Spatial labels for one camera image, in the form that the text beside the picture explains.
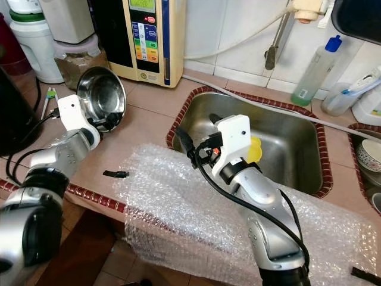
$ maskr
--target red tile edging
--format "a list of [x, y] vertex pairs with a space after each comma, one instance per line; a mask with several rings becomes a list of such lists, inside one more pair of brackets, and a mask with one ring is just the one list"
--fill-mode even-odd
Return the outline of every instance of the red tile edging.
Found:
[[[18, 187], [12, 183], [9, 183], [3, 179], [0, 179], [0, 189], [3, 189], [7, 192], [13, 192], [18, 189]], [[117, 212], [124, 213], [126, 204], [119, 201], [115, 201], [112, 198], [106, 197], [104, 195], [99, 195], [96, 192], [92, 192], [88, 189], [81, 188], [80, 186], [70, 184], [67, 189], [67, 192], [74, 194], [78, 197], [84, 198], [85, 200], [91, 201], [96, 204], [108, 207], [109, 209], [116, 210]]]
[[[370, 130], [370, 131], [375, 131], [375, 132], [381, 133], [381, 126], [373, 126], [373, 125], [367, 125], [367, 124], [363, 124], [363, 123], [353, 123], [353, 124], [349, 125], [348, 128], [353, 129], [353, 130], [364, 129], [364, 130]], [[381, 216], [381, 213], [379, 213], [373, 207], [371, 202], [369, 202], [369, 200], [368, 200], [368, 197], [367, 197], [367, 195], [365, 193], [365, 189], [364, 189], [363, 179], [362, 179], [361, 173], [360, 173], [360, 167], [358, 166], [358, 162], [357, 162], [356, 150], [353, 146], [353, 141], [352, 141], [352, 137], [350, 136], [350, 134], [348, 134], [348, 139], [349, 139], [349, 144], [351, 146], [352, 158], [353, 158], [353, 161], [355, 164], [356, 175], [357, 175], [357, 179], [358, 179], [358, 184], [360, 186], [361, 194], [367, 200], [367, 202], [373, 208], [373, 210], [376, 211], [379, 216]]]
[[[181, 120], [183, 119], [186, 111], [188, 110], [189, 104], [191, 104], [191, 101], [193, 98], [203, 92], [206, 91], [214, 91], [218, 92], [213, 88], [210, 88], [208, 86], [202, 86], [200, 88], [194, 89], [186, 99], [184, 106], [181, 108], [179, 114], [177, 115], [172, 127], [170, 128], [165, 140], [167, 142], [167, 146], [169, 149], [173, 149], [173, 138], [174, 138], [174, 130], [180, 125]], [[268, 98], [258, 97], [256, 95], [250, 95], [250, 94], [244, 94], [241, 92], [231, 91], [234, 92], [236, 95], [239, 95], [240, 97], [246, 98], [251, 101], [260, 102], [267, 105], [272, 105], [275, 107], [280, 107], [283, 109], [296, 111], [298, 113], [301, 113], [306, 116], [317, 118], [315, 114], [308, 111], [307, 109], [304, 109], [302, 107], [299, 107], [297, 105], [288, 104], [280, 101], [270, 100]], [[321, 164], [321, 171], [323, 175], [323, 185], [320, 188], [319, 192], [314, 194], [315, 197], [323, 198], [325, 197], [329, 191], [332, 189], [333, 186], [333, 178], [332, 178], [332, 172], [329, 164], [329, 158], [328, 158], [328, 150], [327, 150], [327, 142], [326, 142], [326, 134], [324, 132], [324, 126], [318, 123], [313, 123], [316, 128], [317, 132], [317, 140], [318, 140], [318, 147], [319, 147], [319, 153], [320, 153], [320, 164]]]

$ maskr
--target stainless steel sink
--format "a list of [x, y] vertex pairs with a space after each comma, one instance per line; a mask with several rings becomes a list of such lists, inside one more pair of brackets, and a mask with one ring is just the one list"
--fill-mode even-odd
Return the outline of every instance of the stainless steel sink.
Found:
[[[268, 178], [307, 194], [316, 194], [323, 183], [317, 134], [306, 120], [267, 111], [216, 92], [194, 97], [180, 122], [197, 146], [216, 131], [209, 114], [220, 117], [244, 114], [250, 118], [251, 135], [259, 137], [263, 156], [259, 166]], [[173, 148], [182, 152], [174, 137]]]

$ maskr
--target black cable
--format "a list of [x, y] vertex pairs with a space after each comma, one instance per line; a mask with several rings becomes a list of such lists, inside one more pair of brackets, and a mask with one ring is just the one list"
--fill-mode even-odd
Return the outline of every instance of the black cable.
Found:
[[[43, 118], [42, 120], [40, 120], [39, 122], [37, 122], [36, 125], [34, 125], [34, 127], [28, 132], [27, 135], [25, 135], [25, 137], [20, 141], [19, 144], [22, 144], [26, 139], [28, 139], [28, 137], [42, 124], [44, 123], [45, 121], [47, 121], [49, 118], [52, 118], [53, 117], [53, 114], [49, 114], [48, 116], [46, 116], [45, 118]], [[17, 185], [21, 185], [20, 182], [17, 180], [17, 178], [13, 177], [12, 173], [11, 173], [11, 161], [12, 161], [12, 157], [13, 157], [14, 153], [11, 153], [9, 154], [8, 158], [7, 158], [7, 164], [5, 165], [5, 173], [7, 174], [7, 176], [13, 181], [15, 182]]]
[[22, 155], [18, 160], [17, 162], [15, 163], [14, 167], [13, 167], [13, 171], [12, 171], [12, 177], [14, 179], [14, 182], [17, 183], [18, 185], [21, 185], [21, 182], [17, 179], [16, 177], [16, 171], [17, 171], [17, 168], [18, 166], [21, 164], [21, 162], [29, 155], [31, 154], [34, 154], [34, 153], [37, 153], [38, 151], [42, 151], [44, 149], [35, 149], [35, 150], [31, 150], [27, 153], [25, 153], [24, 155]]
[[38, 80], [38, 78], [36, 78], [36, 87], [37, 87], [37, 99], [36, 99], [35, 106], [33, 107], [34, 112], [37, 111], [37, 108], [40, 105], [40, 101], [41, 101], [41, 87], [40, 87], [40, 81]]
[[302, 228], [300, 227], [300, 221], [299, 221], [299, 218], [298, 218], [298, 214], [296, 213], [296, 210], [295, 210], [291, 200], [289, 199], [289, 197], [287, 197], [287, 195], [281, 189], [278, 189], [278, 190], [280, 191], [280, 194], [285, 199], [285, 201], [287, 202], [289, 208], [291, 209], [292, 216], [293, 216], [293, 219], [295, 221], [296, 227], [299, 229], [300, 240], [303, 241]]
[[195, 160], [196, 160], [196, 165], [200, 169], [201, 174], [203, 177], [208, 181], [208, 183], [221, 195], [224, 197], [234, 201], [236, 204], [239, 204], [243, 207], [246, 207], [247, 209], [252, 210], [253, 212], [258, 213], [259, 215], [263, 216], [264, 218], [268, 219], [271, 221], [273, 224], [278, 226], [281, 230], [283, 230], [285, 233], [287, 233], [296, 243], [297, 245], [301, 248], [302, 252], [304, 253], [304, 260], [305, 260], [305, 267], [307, 268], [307, 273], [309, 272], [309, 265], [310, 265], [310, 254], [308, 252], [307, 247], [304, 245], [304, 243], [301, 241], [300, 238], [298, 238], [287, 226], [285, 226], [282, 222], [277, 220], [275, 217], [272, 215], [266, 213], [264, 210], [261, 210], [258, 207], [253, 206], [252, 204], [247, 203], [246, 201], [241, 200], [240, 198], [235, 197], [232, 194], [229, 194], [226, 192], [224, 189], [222, 189], [220, 186], [218, 186], [206, 173], [204, 167], [202, 166], [201, 159], [199, 156], [199, 152], [202, 150], [202, 147], [199, 146], [197, 147], [195, 151]]

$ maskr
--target ceramic bowl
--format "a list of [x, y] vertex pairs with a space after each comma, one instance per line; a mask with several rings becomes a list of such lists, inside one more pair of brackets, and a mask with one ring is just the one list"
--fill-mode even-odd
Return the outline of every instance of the ceramic bowl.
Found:
[[381, 144], [365, 139], [356, 149], [357, 160], [364, 168], [381, 172]]

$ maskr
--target glass jar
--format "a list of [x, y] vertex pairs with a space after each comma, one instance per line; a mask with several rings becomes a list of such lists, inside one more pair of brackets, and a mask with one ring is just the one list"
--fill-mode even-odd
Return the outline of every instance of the glass jar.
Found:
[[54, 60], [68, 88], [76, 90], [81, 75], [89, 68], [107, 67], [106, 52], [99, 48], [98, 37], [93, 34], [76, 45], [54, 42]]

